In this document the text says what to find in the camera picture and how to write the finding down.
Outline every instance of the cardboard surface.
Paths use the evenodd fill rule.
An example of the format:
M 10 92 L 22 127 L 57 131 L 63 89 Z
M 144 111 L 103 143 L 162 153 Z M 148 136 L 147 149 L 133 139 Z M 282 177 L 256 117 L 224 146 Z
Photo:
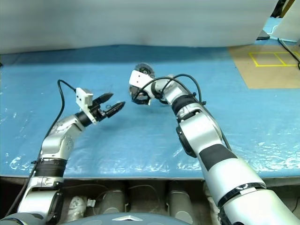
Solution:
M 295 46 L 291 50 L 300 55 Z M 281 46 L 238 46 L 229 52 L 248 88 L 300 88 L 297 61 Z

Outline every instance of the black joint band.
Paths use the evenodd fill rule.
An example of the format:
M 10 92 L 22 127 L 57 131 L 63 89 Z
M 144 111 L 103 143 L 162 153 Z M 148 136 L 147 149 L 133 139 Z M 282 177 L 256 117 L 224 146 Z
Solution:
M 231 190 L 230 192 L 228 192 L 226 195 L 224 195 L 218 202 L 217 206 L 221 208 L 228 200 L 239 195 L 240 191 L 247 188 L 266 189 L 267 187 L 263 183 L 256 183 L 256 182 L 240 185 L 235 189 Z
M 35 177 L 62 177 L 66 169 L 67 161 L 64 159 L 39 160 Z
M 198 101 L 195 99 L 193 95 L 182 95 L 177 99 L 175 99 L 175 101 L 172 103 L 173 112 L 175 113 L 175 115 L 177 115 L 177 113 L 182 107 L 197 102 Z
M 159 92 L 156 91 L 155 84 L 156 84 L 156 82 L 152 83 L 152 85 L 151 85 L 151 92 L 152 92 L 152 94 L 154 95 L 154 97 L 156 99 L 160 99 L 161 93 L 159 93 Z
M 197 158 L 196 154 L 193 151 L 193 148 L 191 147 L 191 145 L 189 144 L 187 138 L 185 137 L 184 133 L 182 132 L 182 129 L 180 126 L 178 126 L 176 128 L 176 132 L 178 134 L 179 137 L 179 141 L 184 149 L 184 151 L 191 157 Z
M 237 158 L 232 151 L 227 149 L 222 144 L 214 144 L 212 146 L 209 146 L 205 149 L 203 149 L 199 156 L 206 168 L 207 171 L 211 169 L 215 164 L 229 159 L 229 158 Z
M 84 111 L 76 113 L 75 116 L 78 118 L 78 120 L 84 127 L 87 127 L 88 125 L 92 124 L 92 121 L 88 118 Z

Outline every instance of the black wire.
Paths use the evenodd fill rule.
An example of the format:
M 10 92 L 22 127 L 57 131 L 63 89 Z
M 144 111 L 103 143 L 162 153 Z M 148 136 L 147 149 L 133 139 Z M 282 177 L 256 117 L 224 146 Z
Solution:
M 298 69 L 300 70 L 300 60 L 295 56 L 295 54 L 294 54 L 289 48 L 287 48 L 287 47 L 284 45 L 283 40 L 281 40 L 281 39 L 278 38 L 277 41 L 281 44 L 281 46 L 284 47 L 284 49 L 286 49 L 286 50 L 291 54 L 291 56 L 292 56 L 294 59 L 296 59 L 296 60 L 298 61 L 297 66 L 298 66 Z
M 166 86 L 167 86 L 171 81 L 175 81 L 175 82 L 177 82 L 178 84 L 180 84 L 180 85 L 181 85 L 181 86 L 182 86 L 189 94 L 192 94 L 192 93 L 190 92 L 190 90 L 187 89 L 187 87 L 186 87 L 185 85 L 183 85 L 181 82 L 179 82 L 178 80 L 175 79 L 176 77 L 181 77 L 181 76 L 186 76 L 186 77 L 190 78 L 190 79 L 195 83 L 195 85 L 196 85 L 196 87 L 197 87 L 197 90 L 198 90 L 199 103 L 203 106 L 204 110 L 205 110 L 205 111 L 206 111 L 206 112 L 207 112 L 214 120 L 216 120 L 216 119 L 211 115 L 211 113 L 208 111 L 208 109 L 206 109 L 206 108 L 204 107 L 203 103 L 201 102 L 201 101 L 202 101 L 201 89 L 200 89 L 200 86 L 199 86 L 198 82 L 197 82 L 196 79 L 193 78 L 191 75 L 187 75 L 187 74 L 179 74 L 179 75 L 176 75 L 176 76 L 173 77 L 173 78 L 168 77 L 168 76 L 155 78 L 155 79 L 151 80 L 150 82 L 148 82 L 147 84 L 145 84 L 145 85 L 137 92 L 137 94 L 136 94 L 135 97 L 133 98 L 133 101 L 137 98 L 137 96 L 138 96 L 138 95 L 139 95 L 139 94 L 140 94 L 140 93 L 141 93 L 148 85 L 152 84 L 153 82 L 155 82 L 155 81 L 157 81 L 157 80 L 162 80 L 162 79 L 169 79 L 170 81 L 168 81 L 168 83 L 163 87 L 161 93 L 164 93 L 164 89 L 166 88 Z M 231 147 L 230 147 L 230 144 L 229 144 L 229 142 L 228 142 L 228 140 L 227 140 L 225 134 L 223 133 L 222 129 L 220 129 L 220 130 L 221 130 L 221 135 L 222 135 L 222 138 L 223 138 L 223 141 L 224 141 L 226 147 L 227 147 L 230 151 L 232 151 L 232 149 L 231 149 Z
M 200 89 L 200 86 L 199 86 L 198 82 L 196 81 L 196 79 L 193 78 L 191 75 L 188 75 L 188 74 L 178 74 L 178 75 L 176 75 L 176 76 L 173 77 L 173 78 L 175 79 L 175 78 L 181 77 L 181 76 L 188 77 L 188 78 L 190 78 L 190 79 L 194 82 L 194 84 L 196 85 L 197 90 L 198 90 L 198 98 L 199 98 L 199 102 L 202 104 L 201 89 Z M 163 93 L 164 93 L 165 88 L 168 86 L 168 84 L 169 84 L 170 82 L 171 82 L 171 80 L 168 81 L 168 83 L 162 88 L 162 90 L 161 90 L 161 98 L 162 98 L 162 95 L 163 95 Z
M 203 109 L 204 109 L 204 110 L 205 110 L 205 111 L 206 111 L 206 112 L 207 112 L 214 120 L 216 120 L 216 119 L 211 115 L 210 111 L 209 111 L 207 108 L 205 108 L 205 106 L 202 105 L 202 107 L 203 107 Z M 220 128 L 220 130 L 221 130 L 221 135 L 222 135 L 222 138 L 223 138 L 223 141 L 224 141 L 226 147 L 227 147 L 230 151 L 232 151 L 232 149 L 231 149 L 231 147 L 230 147 L 230 144 L 229 144 L 229 142 L 228 142 L 228 140 L 227 140 L 225 134 L 223 133 L 223 130 L 222 130 L 221 128 Z
M 54 127 L 54 125 L 56 124 L 56 122 L 59 120 L 60 116 L 62 115 L 64 109 L 65 109 L 65 97 L 64 97 L 64 93 L 62 92 L 62 89 L 61 89 L 61 85 L 60 83 L 64 83 L 65 85 L 67 85 L 70 89 L 72 89 L 74 92 L 76 92 L 76 89 L 74 87 L 72 87 L 70 84 L 68 84 L 67 82 L 63 81 L 63 80 L 58 80 L 57 81 L 57 86 L 58 86 L 58 90 L 60 92 L 60 97 L 61 97 L 61 108 L 60 108 L 60 112 L 58 113 L 58 115 L 56 116 L 54 122 L 52 123 L 52 125 L 50 126 L 50 128 L 48 129 L 44 139 L 50 134 L 52 128 Z M 34 161 L 34 166 L 29 174 L 29 177 L 26 179 L 22 189 L 20 190 L 19 194 L 17 195 L 17 197 L 15 198 L 13 204 L 10 206 L 9 210 L 7 211 L 6 213 L 6 217 L 11 214 L 11 211 L 15 208 L 16 204 L 19 202 L 21 196 L 23 195 L 26 187 L 28 186 L 28 183 L 33 175 L 33 173 L 35 172 L 36 168 L 37 168 L 37 161 L 39 160 L 39 157 L 40 157 L 40 154 L 41 154 L 41 151 L 42 151 L 42 146 L 38 152 L 38 155 L 37 155 L 37 160 Z
M 296 200 L 296 205 L 295 205 L 294 209 L 292 210 L 292 212 L 295 212 L 295 210 L 297 209 L 299 199 L 300 199 L 300 196 L 298 196 L 298 198 L 297 198 L 297 200 Z
M 180 85 L 181 85 L 181 86 L 182 86 L 189 94 L 192 95 L 192 93 L 189 91 L 189 89 L 188 89 L 183 83 L 181 83 L 180 81 L 178 81 L 178 80 L 176 80 L 175 78 L 172 78 L 172 77 L 162 76 L 162 77 L 154 78 L 153 80 L 151 80 L 151 81 L 149 81 L 148 83 L 146 83 L 141 89 L 139 89 L 139 91 L 135 94 L 135 96 L 134 96 L 134 98 L 132 98 L 132 100 L 133 100 L 133 101 L 136 100 L 136 98 L 138 97 L 138 95 L 139 95 L 140 93 L 142 93 L 142 92 L 144 91 L 144 89 L 145 89 L 148 85 L 152 84 L 152 83 L 155 82 L 155 81 L 163 80 L 163 79 L 168 79 L 168 80 L 171 80 L 171 81 L 174 81 L 174 82 L 180 84 Z

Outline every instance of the silver arm segment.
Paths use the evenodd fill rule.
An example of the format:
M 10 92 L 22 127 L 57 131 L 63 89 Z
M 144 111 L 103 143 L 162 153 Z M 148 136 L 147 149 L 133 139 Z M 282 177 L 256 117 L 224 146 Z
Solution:
M 152 79 L 138 71 L 132 74 L 129 83 L 138 88 Z M 144 90 L 155 96 L 167 82 L 158 80 Z M 217 122 L 194 96 L 173 81 L 163 94 L 176 115 L 176 131 L 185 152 L 200 162 L 223 225 L 300 225 L 257 173 L 223 145 Z
M 74 148 L 74 142 L 85 127 L 75 116 L 69 116 L 54 125 L 50 134 L 44 139 L 40 161 L 35 176 L 30 179 L 28 187 L 17 212 L 36 213 L 47 222 L 53 201 L 58 201 L 62 193 L 63 173 L 67 160 Z M 50 217 L 57 217 L 56 212 Z
M 38 215 L 42 224 L 55 224 L 60 219 L 63 204 L 63 174 L 67 160 L 74 148 L 77 137 L 87 126 L 104 118 L 110 118 L 121 110 L 125 102 L 102 111 L 100 104 L 113 94 L 106 93 L 92 100 L 92 93 L 86 89 L 76 89 L 77 103 L 82 111 L 58 121 L 44 139 L 34 176 L 19 204 L 18 213 Z

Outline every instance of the floor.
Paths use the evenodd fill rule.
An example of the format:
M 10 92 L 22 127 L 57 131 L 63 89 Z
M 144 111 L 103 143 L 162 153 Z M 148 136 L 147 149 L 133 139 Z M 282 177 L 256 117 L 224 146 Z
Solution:
M 4 212 L 7 210 L 7 207 L 11 204 L 13 200 L 12 197 L 15 197 L 18 193 L 19 188 L 21 187 L 23 179 L 8 179 L 1 178 L 1 217 L 3 217 Z M 63 213 L 60 220 L 62 223 L 68 211 L 69 203 L 73 196 L 76 195 L 85 195 L 89 198 L 96 198 L 99 196 L 99 193 L 105 191 L 105 188 L 101 185 L 104 185 L 108 188 L 114 187 L 123 187 L 127 190 L 127 199 L 130 203 L 127 207 L 127 210 L 130 212 L 154 212 L 162 215 L 168 215 L 167 208 L 165 204 L 165 196 L 167 194 L 167 180 L 127 180 L 127 181 L 112 181 L 112 180 L 85 180 L 85 181 L 66 181 L 66 190 L 65 190 L 65 201 L 63 206 Z M 203 193 L 203 182 L 199 180 L 191 181 L 179 181 L 179 183 L 184 187 L 186 192 L 189 194 L 194 213 L 197 219 L 198 225 L 212 225 L 210 218 L 210 208 L 208 201 Z M 289 185 L 281 187 L 270 187 L 285 205 L 293 210 L 296 205 L 296 199 L 300 195 L 300 186 Z M 11 195 L 6 196 L 4 193 L 9 190 Z M 294 214 L 300 218 L 300 205 L 294 211 Z M 87 209 L 86 216 L 92 216 L 93 210 L 91 208 Z

